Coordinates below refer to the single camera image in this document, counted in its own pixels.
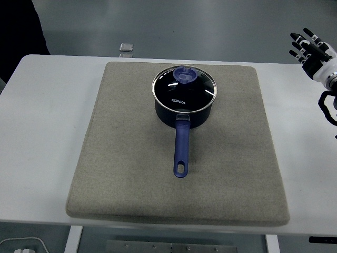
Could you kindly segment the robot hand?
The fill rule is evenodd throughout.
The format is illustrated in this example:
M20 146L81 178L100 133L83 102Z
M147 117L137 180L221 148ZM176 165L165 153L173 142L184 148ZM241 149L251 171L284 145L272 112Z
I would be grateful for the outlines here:
M302 64L310 79L326 84L326 79L336 72L336 50L308 28L303 31L308 38L298 33L290 34L295 50L289 53Z

